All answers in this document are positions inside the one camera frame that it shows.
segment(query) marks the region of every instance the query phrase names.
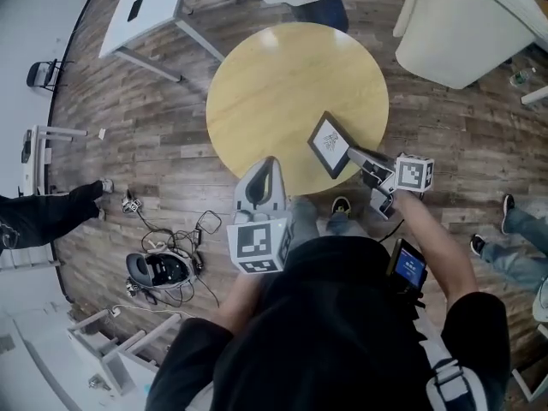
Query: white box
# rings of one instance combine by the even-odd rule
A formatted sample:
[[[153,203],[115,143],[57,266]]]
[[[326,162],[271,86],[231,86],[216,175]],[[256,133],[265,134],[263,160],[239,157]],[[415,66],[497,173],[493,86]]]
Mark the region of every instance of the white box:
[[[289,218],[229,225],[227,233],[230,259],[241,272],[283,271],[293,239]]]
[[[396,189],[425,192],[432,186],[433,175],[432,158],[407,154],[401,154],[396,158]]]

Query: hand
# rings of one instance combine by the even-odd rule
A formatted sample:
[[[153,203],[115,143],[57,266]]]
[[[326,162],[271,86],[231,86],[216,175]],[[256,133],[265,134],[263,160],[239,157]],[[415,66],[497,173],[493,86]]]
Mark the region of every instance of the hand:
[[[392,207],[394,207],[395,210],[398,210],[399,212],[402,212],[402,208],[405,206],[406,202],[409,200],[417,200],[418,198],[413,195],[408,190],[401,190],[397,189],[393,194],[392,197],[394,198],[394,202],[392,203]]]

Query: foot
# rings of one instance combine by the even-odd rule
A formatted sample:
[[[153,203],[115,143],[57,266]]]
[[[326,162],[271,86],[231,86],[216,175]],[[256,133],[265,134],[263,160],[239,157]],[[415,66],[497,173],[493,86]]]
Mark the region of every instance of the foot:
[[[112,180],[101,178],[101,182],[103,183],[103,192],[106,194],[112,194],[112,192],[114,192],[114,182]]]
[[[334,215],[335,213],[344,213],[350,219],[350,211],[352,210],[352,207],[350,205],[350,201],[348,201],[347,198],[344,196],[339,196],[338,198],[335,198],[333,201],[333,205],[331,206],[331,214]]]
[[[514,197],[510,194],[506,195],[504,197],[503,202],[503,212],[504,212],[504,219],[503,223],[500,224],[500,230],[502,231],[503,235],[508,235],[508,231],[504,230],[504,223],[506,222],[506,217],[508,216],[508,212],[512,210],[515,207],[515,201]]]
[[[485,240],[480,235],[472,235],[470,239],[470,249],[476,256],[481,256],[481,250],[485,246]]]

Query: jeans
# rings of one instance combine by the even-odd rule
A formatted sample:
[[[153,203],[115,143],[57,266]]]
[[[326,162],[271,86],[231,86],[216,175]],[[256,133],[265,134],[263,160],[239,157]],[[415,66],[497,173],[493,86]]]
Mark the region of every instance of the jeans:
[[[318,0],[290,8],[297,21],[323,24],[345,33],[348,31],[348,17],[343,0]]]
[[[319,237],[318,211],[308,198],[295,196],[289,208],[293,214],[293,240],[289,251],[305,242]],[[327,235],[369,237],[366,231],[356,222],[348,219],[346,213],[337,212],[328,221]]]
[[[548,256],[548,225],[517,207],[508,211],[504,231],[519,233],[531,242],[544,256]],[[511,248],[487,242],[481,250],[481,258],[492,268],[524,289],[536,293],[548,276],[548,259],[529,258]]]

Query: small framed picture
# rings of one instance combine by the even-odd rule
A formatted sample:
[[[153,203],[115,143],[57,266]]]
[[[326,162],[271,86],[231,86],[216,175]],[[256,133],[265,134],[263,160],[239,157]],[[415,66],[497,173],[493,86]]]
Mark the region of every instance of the small framed picture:
[[[335,180],[349,161],[347,150],[355,143],[335,117],[326,111],[308,139],[308,145]]]

